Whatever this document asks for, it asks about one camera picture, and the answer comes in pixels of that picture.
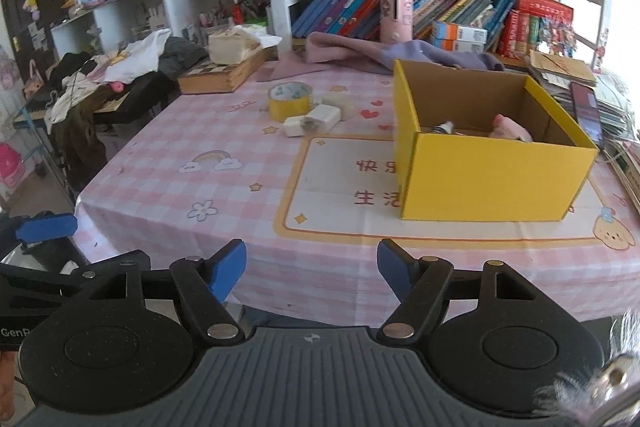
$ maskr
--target yellow box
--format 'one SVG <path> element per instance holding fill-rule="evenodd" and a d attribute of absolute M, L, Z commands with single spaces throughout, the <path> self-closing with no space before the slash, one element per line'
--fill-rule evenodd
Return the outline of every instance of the yellow box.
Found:
<path fill-rule="evenodd" d="M 396 60 L 395 147 L 402 219 L 558 221 L 598 148 L 530 76 Z M 497 114 L 534 143 L 489 138 Z M 445 121 L 473 136 L 431 134 Z"/>

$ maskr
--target yellow packing tape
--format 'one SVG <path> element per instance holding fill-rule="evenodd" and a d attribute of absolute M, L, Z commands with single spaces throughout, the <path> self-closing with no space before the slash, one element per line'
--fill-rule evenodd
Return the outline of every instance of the yellow packing tape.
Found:
<path fill-rule="evenodd" d="M 313 89 L 303 82 L 285 82 L 269 90 L 269 112 L 277 122 L 292 116 L 305 116 L 311 111 Z"/>

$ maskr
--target red heart print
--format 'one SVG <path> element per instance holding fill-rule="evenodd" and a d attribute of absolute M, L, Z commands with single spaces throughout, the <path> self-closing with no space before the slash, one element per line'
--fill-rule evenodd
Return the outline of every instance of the red heart print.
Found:
<path fill-rule="evenodd" d="M 377 118 L 380 116 L 380 113 L 378 111 L 370 111 L 369 109 L 365 109 L 364 111 L 361 111 L 360 114 L 362 115 L 363 118 L 366 118 L 367 120 L 369 120 L 370 118 Z"/>

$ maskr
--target finger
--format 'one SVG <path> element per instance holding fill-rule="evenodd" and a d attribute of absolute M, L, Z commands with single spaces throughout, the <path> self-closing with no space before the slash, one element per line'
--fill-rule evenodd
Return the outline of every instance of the finger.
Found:
<path fill-rule="evenodd" d="M 0 356 L 0 420 L 7 421 L 15 414 L 14 376 L 15 353 L 6 351 Z"/>

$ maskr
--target orange border frame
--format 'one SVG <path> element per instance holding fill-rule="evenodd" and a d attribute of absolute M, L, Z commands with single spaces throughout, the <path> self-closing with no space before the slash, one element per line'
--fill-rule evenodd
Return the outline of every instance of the orange border frame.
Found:
<path fill-rule="evenodd" d="M 280 237 L 286 237 L 287 239 L 298 239 L 302 241 L 318 241 L 322 243 L 342 244 L 342 245 L 376 245 L 382 237 L 382 235 L 364 235 L 361 233 L 342 233 L 342 232 L 316 232 L 314 230 L 302 231 L 298 229 L 290 229 L 286 225 L 286 218 L 289 214 L 291 202 L 293 200 L 293 194 L 298 186 L 300 174 L 305 164 L 306 155 L 309 151 L 309 147 L 313 140 L 317 139 L 357 139 L 357 140 L 375 140 L 375 141 L 392 141 L 388 137 L 382 136 L 361 136 L 361 135 L 332 135 L 332 136 L 307 136 L 303 139 L 300 146 L 300 151 L 296 156 L 296 159 L 291 170 L 287 184 L 285 185 L 284 195 L 276 216 L 273 221 L 273 229 Z M 596 192 L 597 197 L 600 199 L 600 203 L 603 201 L 602 194 L 598 188 L 592 183 L 591 186 Z M 439 239 L 428 238 L 416 239 L 415 237 L 390 237 L 395 241 L 400 242 L 406 248 L 423 248 L 429 246 L 430 248 L 442 248 L 443 250 L 451 250 L 460 248 L 466 248 L 467 250 L 507 250 L 514 248 L 516 245 L 522 245 L 524 248 L 531 248 L 535 245 L 536 249 L 541 248 L 553 248 L 553 247 L 566 247 L 567 245 L 577 247 L 589 247 L 591 245 L 601 244 L 597 237 L 575 237 L 571 239 Z"/>

